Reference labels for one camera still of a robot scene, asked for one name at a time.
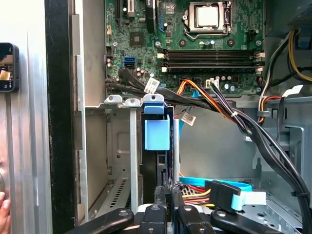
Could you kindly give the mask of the person hand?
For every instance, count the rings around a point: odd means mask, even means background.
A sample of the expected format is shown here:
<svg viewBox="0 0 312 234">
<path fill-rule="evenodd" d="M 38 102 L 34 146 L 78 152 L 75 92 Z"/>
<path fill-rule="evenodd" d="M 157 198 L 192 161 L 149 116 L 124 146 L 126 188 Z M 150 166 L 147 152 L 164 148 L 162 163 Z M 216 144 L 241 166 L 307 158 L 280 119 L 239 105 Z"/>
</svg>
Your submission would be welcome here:
<svg viewBox="0 0 312 234">
<path fill-rule="evenodd" d="M 5 193 L 0 193 L 0 234 L 9 234 L 11 227 L 10 216 L 11 201 L 5 198 Z"/>
</svg>

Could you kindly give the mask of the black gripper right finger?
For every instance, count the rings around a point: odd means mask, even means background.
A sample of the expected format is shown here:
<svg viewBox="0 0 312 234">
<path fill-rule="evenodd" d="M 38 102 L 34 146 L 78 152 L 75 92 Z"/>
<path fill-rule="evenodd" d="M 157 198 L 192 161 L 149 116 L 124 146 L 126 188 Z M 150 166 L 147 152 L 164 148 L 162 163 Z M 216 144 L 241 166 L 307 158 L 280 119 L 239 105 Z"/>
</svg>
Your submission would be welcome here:
<svg viewBox="0 0 312 234">
<path fill-rule="evenodd" d="M 183 201 L 179 187 L 171 189 L 171 216 L 175 234 L 276 234 L 277 230 L 240 214 L 215 209 L 210 215 Z"/>
</svg>

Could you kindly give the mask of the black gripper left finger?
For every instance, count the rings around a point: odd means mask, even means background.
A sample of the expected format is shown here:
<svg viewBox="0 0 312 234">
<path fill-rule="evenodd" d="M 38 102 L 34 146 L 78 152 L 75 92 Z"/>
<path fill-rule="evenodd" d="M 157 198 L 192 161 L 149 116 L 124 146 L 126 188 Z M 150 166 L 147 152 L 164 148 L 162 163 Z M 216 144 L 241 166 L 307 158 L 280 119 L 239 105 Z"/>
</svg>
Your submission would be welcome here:
<svg viewBox="0 0 312 234">
<path fill-rule="evenodd" d="M 167 229 L 166 192 L 168 188 L 157 186 L 154 203 L 143 204 L 136 213 L 117 208 L 92 221 L 68 231 L 68 234 L 165 234 Z"/>
</svg>

